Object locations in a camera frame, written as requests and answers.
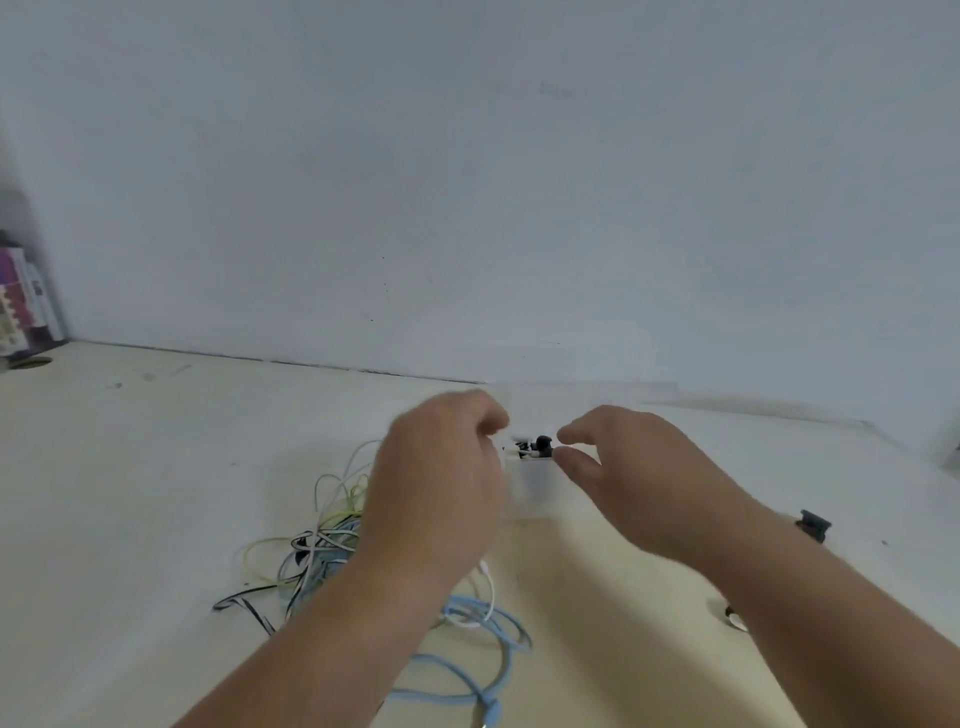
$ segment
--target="forearm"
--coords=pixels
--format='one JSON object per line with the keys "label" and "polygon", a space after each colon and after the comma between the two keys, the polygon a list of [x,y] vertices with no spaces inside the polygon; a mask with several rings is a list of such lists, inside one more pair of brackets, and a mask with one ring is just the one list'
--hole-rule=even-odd
{"label": "forearm", "polygon": [[368,725],[444,597],[358,557],[177,728]]}
{"label": "forearm", "polygon": [[960,719],[960,649],[749,499],[694,564],[730,600],[812,727]]}

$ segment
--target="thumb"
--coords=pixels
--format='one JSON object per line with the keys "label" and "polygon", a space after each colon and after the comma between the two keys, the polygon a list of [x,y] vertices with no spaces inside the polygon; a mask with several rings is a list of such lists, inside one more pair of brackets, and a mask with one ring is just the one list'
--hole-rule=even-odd
{"label": "thumb", "polygon": [[600,476],[603,474],[600,463],[575,448],[554,448],[553,460],[570,480],[593,498],[600,487]]}

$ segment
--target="desk surface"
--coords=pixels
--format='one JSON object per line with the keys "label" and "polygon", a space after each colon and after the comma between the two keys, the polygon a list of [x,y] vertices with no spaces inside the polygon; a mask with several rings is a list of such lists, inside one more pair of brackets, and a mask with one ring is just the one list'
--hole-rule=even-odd
{"label": "desk surface", "polygon": [[[0,722],[169,725],[264,639],[209,611],[243,584],[238,549],[306,527],[318,473],[450,387],[91,344],[0,376]],[[837,552],[960,639],[956,481],[867,428],[650,409],[773,507],[831,519]],[[800,725],[709,583],[595,514],[508,522],[489,561],[536,641],[501,725]],[[499,664],[476,634],[427,640],[477,674]],[[376,724],[469,720],[396,704]]]}

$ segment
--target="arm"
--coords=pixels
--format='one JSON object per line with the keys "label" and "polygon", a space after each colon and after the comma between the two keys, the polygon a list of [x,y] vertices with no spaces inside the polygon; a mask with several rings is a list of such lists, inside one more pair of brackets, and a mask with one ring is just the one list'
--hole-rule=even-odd
{"label": "arm", "polygon": [[492,540],[506,486],[488,435],[507,422],[480,391],[397,418],[373,465],[356,554],[177,728],[369,724]]}
{"label": "arm", "polygon": [[[960,720],[960,649],[751,498],[656,415],[599,407],[554,459],[628,540],[700,571],[735,605],[811,727]],[[730,528],[731,522],[737,528]]]}

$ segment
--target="hand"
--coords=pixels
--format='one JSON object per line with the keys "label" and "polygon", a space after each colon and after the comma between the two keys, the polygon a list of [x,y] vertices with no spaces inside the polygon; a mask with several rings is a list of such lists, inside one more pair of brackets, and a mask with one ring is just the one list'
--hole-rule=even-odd
{"label": "hand", "polygon": [[493,540],[507,488],[489,435],[509,422],[481,390],[396,418],[373,464],[355,558],[449,594]]}
{"label": "hand", "polygon": [[557,433],[566,445],[595,445],[600,463],[573,448],[553,459],[630,542],[683,561],[698,560],[717,528],[756,504],[675,426],[657,415],[604,405]]}

